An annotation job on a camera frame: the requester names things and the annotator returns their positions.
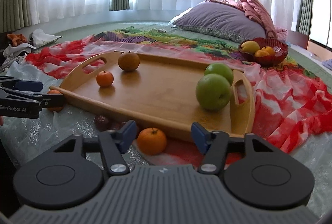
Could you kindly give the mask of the white plastic bag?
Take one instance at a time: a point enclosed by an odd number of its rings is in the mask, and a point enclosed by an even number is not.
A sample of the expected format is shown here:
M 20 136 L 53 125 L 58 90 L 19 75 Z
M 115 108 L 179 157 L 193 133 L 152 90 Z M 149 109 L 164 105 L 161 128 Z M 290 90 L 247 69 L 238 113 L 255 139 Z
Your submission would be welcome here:
M 36 49 L 57 42 L 62 36 L 46 34 L 42 29 L 34 30 L 29 36 L 29 43 Z

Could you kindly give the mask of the small mandarin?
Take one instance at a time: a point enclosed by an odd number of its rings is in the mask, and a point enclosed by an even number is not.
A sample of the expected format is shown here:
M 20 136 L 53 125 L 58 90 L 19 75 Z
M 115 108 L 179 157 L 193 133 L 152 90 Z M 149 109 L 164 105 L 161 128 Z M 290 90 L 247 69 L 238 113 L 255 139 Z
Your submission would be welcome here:
M 166 148 L 167 137 L 157 128 L 146 128 L 138 135 L 137 146 L 146 155 L 157 155 Z
M 56 97 L 51 96 L 51 102 L 48 105 L 49 111 L 60 112 L 65 106 L 65 98 L 63 94 L 58 90 L 50 90 L 47 92 L 49 95 L 56 95 Z
M 110 87 L 113 84 L 113 81 L 114 81 L 114 76 L 109 71 L 103 70 L 99 72 L 96 76 L 96 82 L 102 88 Z

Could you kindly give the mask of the orange cloth on floor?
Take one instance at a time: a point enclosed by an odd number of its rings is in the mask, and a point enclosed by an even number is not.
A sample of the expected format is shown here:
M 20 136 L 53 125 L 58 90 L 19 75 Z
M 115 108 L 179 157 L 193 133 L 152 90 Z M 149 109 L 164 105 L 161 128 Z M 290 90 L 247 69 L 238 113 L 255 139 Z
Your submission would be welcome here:
M 21 44 L 28 43 L 28 40 L 23 34 L 7 34 L 7 38 L 9 39 L 9 43 L 12 47 L 17 47 Z

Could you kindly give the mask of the red glass fruit bowl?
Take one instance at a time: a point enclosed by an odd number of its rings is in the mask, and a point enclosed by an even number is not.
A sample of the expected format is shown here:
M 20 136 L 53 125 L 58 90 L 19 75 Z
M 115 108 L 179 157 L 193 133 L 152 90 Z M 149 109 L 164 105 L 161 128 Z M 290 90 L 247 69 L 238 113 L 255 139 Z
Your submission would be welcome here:
M 286 59 L 289 48 L 287 44 L 277 39 L 254 38 L 242 42 L 238 50 L 246 61 L 271 67 Z

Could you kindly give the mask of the pale snowflake sheer cloth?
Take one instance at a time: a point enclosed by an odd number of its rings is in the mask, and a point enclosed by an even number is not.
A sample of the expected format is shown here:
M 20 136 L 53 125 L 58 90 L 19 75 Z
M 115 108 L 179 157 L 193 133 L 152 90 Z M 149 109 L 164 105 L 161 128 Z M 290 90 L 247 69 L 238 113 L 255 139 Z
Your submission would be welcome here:
M 34 159 L 71 134 L 95 137 L 98 133 L 94 115 L 73 106 L 59 113 L 44 109 L 38 119 L 4 118 L 1 141 L 20 165 Z M 157 156 L 141 155 L 134 146 L 124 154 L 130 169 L 136 165 L 176 165 L 201 162 L 202 155 L 190 142 L 169 140 L 165 153 Z M 308 207 L 319 217 L 331 210 L 331 133 L 311 135 L 291 153 L 292 157 L 307 166 L 315 178 L 315 187 Z

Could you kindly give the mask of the green apple front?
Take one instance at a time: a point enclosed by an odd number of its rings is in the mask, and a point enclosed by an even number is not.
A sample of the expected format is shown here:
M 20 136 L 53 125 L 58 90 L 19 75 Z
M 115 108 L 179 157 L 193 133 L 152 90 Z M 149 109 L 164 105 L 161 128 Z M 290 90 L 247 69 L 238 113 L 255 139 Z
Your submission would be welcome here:
M 198 81 L 195 94 L 203 109 L 218 111 L 229 103 L 231 86 L 225 77 L 218 74 L 208 74 Z

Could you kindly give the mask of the orange in bowl front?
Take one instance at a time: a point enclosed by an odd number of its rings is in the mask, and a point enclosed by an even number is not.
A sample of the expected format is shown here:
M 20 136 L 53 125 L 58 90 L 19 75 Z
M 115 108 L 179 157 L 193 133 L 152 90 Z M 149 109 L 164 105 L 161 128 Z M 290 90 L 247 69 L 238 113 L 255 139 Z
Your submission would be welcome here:
M 270 54 L 267 51 L 261 50 L 261 49 L 256 51 L 255 54 L 254 54 L 255 57 L 265 57 L 265 56 L 269 56 L 269 55 Z

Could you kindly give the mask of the green apple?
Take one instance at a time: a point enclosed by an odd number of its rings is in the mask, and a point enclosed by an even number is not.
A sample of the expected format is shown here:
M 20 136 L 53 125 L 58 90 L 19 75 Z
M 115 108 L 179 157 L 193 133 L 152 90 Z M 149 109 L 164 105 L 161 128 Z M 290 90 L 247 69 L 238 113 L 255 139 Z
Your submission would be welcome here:
M 222 63 L 213 63 L 206 67 L 204 75 L 218 74 L 226 78 L 230 85 L 233 84 L 233 71 L 232 69 Z
M 203 109 L 218 111 L 229 103 L 231 86 L 225 77 L 218 74 L 208 74 L 198 81 L 195 94 Z

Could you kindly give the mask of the orange in bowl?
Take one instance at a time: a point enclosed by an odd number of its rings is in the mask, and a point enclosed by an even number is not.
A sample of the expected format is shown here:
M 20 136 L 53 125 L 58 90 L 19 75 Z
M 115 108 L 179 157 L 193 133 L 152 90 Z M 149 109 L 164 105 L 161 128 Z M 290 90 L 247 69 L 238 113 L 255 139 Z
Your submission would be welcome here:
M 269 56 L 269 55 L 270 54 L 267 51 L 261 50 L 261 49 L 256 51 L 255 54 L 254 54 L 255 57 L 265 57 L 265 56 Z
M 275 51 L 271 46 L 264 46 L 263 48 L 261 48 L 261 50 L 267 52 L 270 56 L 275 55 Z

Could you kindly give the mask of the pink satin pillow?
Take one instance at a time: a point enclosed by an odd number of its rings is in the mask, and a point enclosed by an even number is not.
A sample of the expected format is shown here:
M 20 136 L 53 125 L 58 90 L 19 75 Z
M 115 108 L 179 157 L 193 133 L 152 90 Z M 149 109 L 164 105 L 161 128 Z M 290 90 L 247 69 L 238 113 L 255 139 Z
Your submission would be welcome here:
M 270 14 L 258 0 L 206 0 L 205 2 L 229 5 L 242 11 L 249 20 L 258 23 L 262 28 L 264 28 L 266 38 L 268 39 L 277 39 L 284 42 L 288 37 L 288 30 L 282 27 L 274 26 Z

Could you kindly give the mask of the large brownish orange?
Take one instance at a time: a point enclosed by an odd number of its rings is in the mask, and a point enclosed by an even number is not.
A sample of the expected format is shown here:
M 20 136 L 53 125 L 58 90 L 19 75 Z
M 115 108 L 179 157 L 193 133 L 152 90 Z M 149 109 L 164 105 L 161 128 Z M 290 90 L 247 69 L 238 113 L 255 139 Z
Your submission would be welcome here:
M 138 54 L 128 51 L 120 55 L 118 59 L 118 66 L 123 71 L 135 71 L 140 65 L 140 57 Z

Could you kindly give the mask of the wooden serving tray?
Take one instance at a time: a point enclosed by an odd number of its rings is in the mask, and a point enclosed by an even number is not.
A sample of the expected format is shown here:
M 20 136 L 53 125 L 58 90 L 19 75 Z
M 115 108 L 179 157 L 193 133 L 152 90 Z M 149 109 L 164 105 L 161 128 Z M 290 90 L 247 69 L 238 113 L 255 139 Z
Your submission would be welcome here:
M 209 112 L 200 107 L 195 95 L 207 63 L 140 54 L 138 69 L 128 73 L 118 66 L 119 57 L 120 52 L 113 51 L 87 59 L 64 78 L 59 91 L 73 106 L 120 122 L 133 119 L 142 127 L 156 127 L 181 140 L 191 140 L 193 122 L 232 137 L 252 131 L 254 97 L 243 72 L 233 71 L 229 103 Z M 110 87 L 96 82 L 103 70 L 114 76 Z

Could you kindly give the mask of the colourful floral scarf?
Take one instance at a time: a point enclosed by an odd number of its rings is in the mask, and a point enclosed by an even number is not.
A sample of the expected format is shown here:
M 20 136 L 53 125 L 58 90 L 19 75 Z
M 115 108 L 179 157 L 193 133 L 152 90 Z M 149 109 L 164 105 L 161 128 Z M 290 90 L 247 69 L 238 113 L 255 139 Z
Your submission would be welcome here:
M 94 55 L 119 49 L 135 50 L 167 57 L 177 57 L 191 61 L 228 63 L 230 67 L 243 70 L 247 78 L 256 83 L 263 78 L 288 79 L 300 75 L 315 79 L 317 76 L 287 56 L 278 66 L 263 68 L 250 63 L 237 50 L 238 43 L 175 29 L 175 33 L 159 32 L 157 29 L 144 30 L 132 26 L 112 32 L 92 34 L 85 40 L 87 48 Z

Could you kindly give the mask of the lavender cloth on floor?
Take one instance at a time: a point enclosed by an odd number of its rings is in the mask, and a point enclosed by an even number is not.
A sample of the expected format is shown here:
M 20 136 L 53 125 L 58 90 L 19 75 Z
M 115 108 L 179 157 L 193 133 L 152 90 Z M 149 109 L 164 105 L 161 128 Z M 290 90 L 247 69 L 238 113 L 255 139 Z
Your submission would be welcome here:
M 322 65 L 330 70 L 332 70 L 332 59 L 328 59 L 322 62 Z

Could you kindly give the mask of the dried red date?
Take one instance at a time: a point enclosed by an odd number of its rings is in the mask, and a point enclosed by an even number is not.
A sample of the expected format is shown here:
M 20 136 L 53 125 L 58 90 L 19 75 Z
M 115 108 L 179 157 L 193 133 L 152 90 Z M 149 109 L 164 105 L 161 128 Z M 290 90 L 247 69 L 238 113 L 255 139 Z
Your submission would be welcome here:
M 110 121 L 107 117 L 103 115 L 98 115 L 95 117 L 95 126 L 98 131 L 103 132 L 109 129 Z

